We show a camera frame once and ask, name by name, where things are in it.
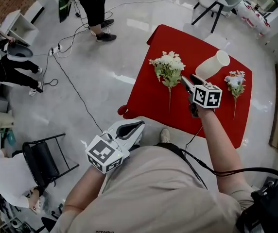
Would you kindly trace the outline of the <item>teal container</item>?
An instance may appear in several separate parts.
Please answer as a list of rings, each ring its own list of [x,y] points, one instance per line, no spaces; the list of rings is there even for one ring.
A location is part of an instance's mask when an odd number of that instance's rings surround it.
[[[9,145],[12,146],[12,147],[16,143],[15,135],[14,135],[14,133],[13,133],[13,131],[11,129],[5,129],[3,134],[2,134],[2,138],[4,140],[7,140]]]

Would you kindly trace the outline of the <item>pale blue flower bouquet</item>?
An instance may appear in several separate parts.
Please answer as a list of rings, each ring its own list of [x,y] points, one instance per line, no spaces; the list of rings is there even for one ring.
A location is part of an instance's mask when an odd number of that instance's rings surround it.
[[[244,71],[230,71],[229,75],[227,75],[224,79],[224,81],[227,84],[228,91],[231,92],[233,98],[234,98],[234,113],[233,113],[233,119],[235,119],[236,114],[236,105],[238,97],[244,92],[245,90],[245,72]]]

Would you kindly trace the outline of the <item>red tablecloth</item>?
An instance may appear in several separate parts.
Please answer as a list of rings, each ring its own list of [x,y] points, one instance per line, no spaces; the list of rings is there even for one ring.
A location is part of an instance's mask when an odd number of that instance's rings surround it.
[[[195,74],[196,68],[212,57],[218,49],[195,36],[163,24],[158,25],[147,44],[150,47],[129,100],[126,105],[118,109],[118,114],[125,119],[147,117],[172,128],[204,137],[205,134],[200,129],[200,120],[193,118],[189,111],[189,94],[186,89],[182,84],[178,84],[169,92],[158,80],[149,60],[160,57],[163,51],[174,51],[180,55],[185,64],[182,75],[189,77]],[[231,71],[236,70],[245,72],[245,88],[238,100],[234,101],[224,79]],[[220,107],[215,113],[234,148],[237,149],[241,146],[249,113],[252,71],[231,57],[229,65],[221,68],[208,79],[208,82],[223,91]]]

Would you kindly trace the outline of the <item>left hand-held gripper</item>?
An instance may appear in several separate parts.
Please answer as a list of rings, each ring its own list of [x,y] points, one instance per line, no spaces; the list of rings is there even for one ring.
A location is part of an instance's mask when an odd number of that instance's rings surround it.
[[[139,141],[144,128],[144,121],[139,119],[115,122],[88,145],[87,160],[103,174],[112,171],[129,157],[130,149]]]

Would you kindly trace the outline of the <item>white ceramic vase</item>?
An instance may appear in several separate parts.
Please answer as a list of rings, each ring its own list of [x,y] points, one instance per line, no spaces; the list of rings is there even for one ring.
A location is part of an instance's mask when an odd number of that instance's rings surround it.
[[[219,72],[221,68],[228,66],[229,63],[229,55],[223,50],[218,50],[214,56],[208,58],[196,68],[195,75],[207,80]]]

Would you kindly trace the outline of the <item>person's right forearm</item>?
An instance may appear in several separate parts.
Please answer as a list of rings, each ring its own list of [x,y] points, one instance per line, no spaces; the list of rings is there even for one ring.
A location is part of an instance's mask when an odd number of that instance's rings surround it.
[[[219,119],[211,109],[198,108],[203,130],[206,136],[208,151],[215,171],[231,171],[241,169],[242,163]],[[220,192],[229,194],[230,189],[245,183],[243,174],[217,177]]]

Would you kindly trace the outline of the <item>person's right shoe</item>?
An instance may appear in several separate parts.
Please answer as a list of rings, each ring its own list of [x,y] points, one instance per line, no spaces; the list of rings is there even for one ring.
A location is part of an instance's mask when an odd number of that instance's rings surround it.
[[[160,140],[160,143],[169,143],[170,142],[170,132],[167,128],[164,128],[161,130],[159,140]]]

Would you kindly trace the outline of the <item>person's left forearm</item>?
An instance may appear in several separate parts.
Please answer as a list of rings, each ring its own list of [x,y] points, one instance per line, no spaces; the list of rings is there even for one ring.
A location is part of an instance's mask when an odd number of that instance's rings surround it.
[[[75,211],[81,213],[98,196],[106,175],[90,166],[78,183],[68,194],[63,212]]]

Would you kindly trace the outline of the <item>person's torso in beige shirt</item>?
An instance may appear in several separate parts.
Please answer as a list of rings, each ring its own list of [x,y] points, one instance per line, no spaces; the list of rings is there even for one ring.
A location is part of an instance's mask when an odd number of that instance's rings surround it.
[[[161,147],[141,147],[110,175],[83,212],[65,212],[53,233],[239,233],[236,221],[253,204],[243,183],[206,190],[188,164]]]

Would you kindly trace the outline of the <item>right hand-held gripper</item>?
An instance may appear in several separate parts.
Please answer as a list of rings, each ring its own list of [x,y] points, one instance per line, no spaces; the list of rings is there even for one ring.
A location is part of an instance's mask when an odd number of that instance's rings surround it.
[[[222,90],[202,78],[191,74],[190,80],[181,76],[181,84],[185,87],[189,95],[189,102],[191,105],[191,114],[193,118],[198,118],[198,108],[212,109],[220,107]]]

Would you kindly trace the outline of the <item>black chest-mounted device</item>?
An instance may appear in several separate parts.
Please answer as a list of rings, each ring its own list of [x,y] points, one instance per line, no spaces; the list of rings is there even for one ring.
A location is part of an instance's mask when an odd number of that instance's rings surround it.
[[[278,233],[278,183],[269,182],[251,193],[254,204],[236,222],[240,233]]]

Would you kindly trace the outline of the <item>row of water jugs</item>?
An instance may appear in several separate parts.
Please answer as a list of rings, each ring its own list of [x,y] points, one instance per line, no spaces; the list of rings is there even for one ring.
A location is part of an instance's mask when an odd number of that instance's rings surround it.
[[[260,36],[263,36],[270,32],[271,26],[266,19],[251,5],[241,1],[237,7],[236,12],[238,17],[243,20],[249,27],[256,30]]]

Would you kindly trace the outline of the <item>white power strip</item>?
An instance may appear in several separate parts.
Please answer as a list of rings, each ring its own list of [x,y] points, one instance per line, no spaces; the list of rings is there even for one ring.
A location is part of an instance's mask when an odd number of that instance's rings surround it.
[[[56,47],[51,48],[51,49],[49,50],[49,56],[53,56],[54,54],[59,53],[61,50],[62,50],[62,46],[59,44],[59,45],[57,45]]]

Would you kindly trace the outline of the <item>small white open cabinet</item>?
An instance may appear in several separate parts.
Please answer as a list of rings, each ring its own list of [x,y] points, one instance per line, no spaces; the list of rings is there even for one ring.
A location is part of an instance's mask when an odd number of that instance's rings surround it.
[[[6,16],[0,25],[0,31],[14,37],[27,46],[33,44],[39,32],[37,27],[20,13],[20,10],[13,11]]]

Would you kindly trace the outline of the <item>white flower bouquet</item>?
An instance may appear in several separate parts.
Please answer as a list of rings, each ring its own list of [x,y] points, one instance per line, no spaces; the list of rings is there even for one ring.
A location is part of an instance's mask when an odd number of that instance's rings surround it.
[[[163,51],[161,57],[149,59],[149,64],[154,67],[158,81],[168,89],[168,112],[170,112],[172,88],[180,83],[181,71],[183,71],[186,66],[181,61],[180,55],[174,51]]]

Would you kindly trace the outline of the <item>black folding chair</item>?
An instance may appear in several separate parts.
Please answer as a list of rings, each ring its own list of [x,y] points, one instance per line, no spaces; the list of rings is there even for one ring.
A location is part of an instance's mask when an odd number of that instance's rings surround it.
[[[22,145],[22,153],[33,179],[43,189],[46,189],[51,183],[56,185],[56,180],[80,166],[72,159],[66,158],[60,147],[58,138],[65,135],[65,133],[62,133],[32,142],[24,142]],[[56,141],[59,152],[66,164],[67,170],[62,173],[59,171],[47,144],[49,140]]]

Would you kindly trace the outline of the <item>grey rounded shell device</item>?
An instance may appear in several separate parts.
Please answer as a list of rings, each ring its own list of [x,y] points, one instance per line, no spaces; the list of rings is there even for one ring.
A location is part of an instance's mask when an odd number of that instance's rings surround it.
[[[7,48],[7,58],[16,62],[25,62],[33,57],[33,52],[26,46],[12,43]]]

